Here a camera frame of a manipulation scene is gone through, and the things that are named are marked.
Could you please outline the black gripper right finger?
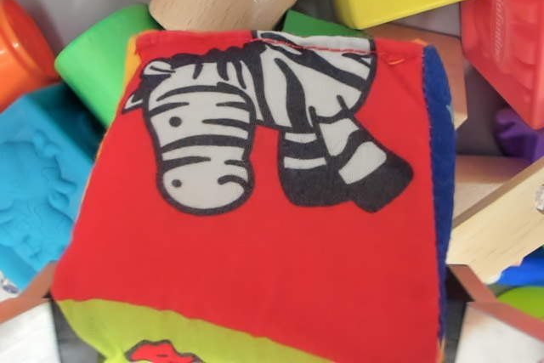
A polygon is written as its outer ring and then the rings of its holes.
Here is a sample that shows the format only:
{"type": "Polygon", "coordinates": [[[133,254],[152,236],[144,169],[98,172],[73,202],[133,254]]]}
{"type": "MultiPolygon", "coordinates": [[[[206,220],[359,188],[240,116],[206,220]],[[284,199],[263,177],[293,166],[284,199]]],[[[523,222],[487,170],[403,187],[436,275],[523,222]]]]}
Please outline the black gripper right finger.
{"type": "Polygon", "coordinates": [[[449,269],[450,362],[542,362],[543,289],[497,297],[469,268],[449,269]]]}

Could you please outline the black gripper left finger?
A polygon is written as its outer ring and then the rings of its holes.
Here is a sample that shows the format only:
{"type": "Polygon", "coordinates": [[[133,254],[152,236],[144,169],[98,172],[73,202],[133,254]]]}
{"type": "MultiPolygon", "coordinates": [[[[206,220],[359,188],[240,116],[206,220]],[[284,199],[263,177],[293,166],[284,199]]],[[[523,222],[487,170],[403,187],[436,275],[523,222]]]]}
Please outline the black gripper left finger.
{"type": "Polygon", "coordinates": [[[50,301],[41,279],[21,291],[1,276],[1,361],[57,362],[50,301]]]}

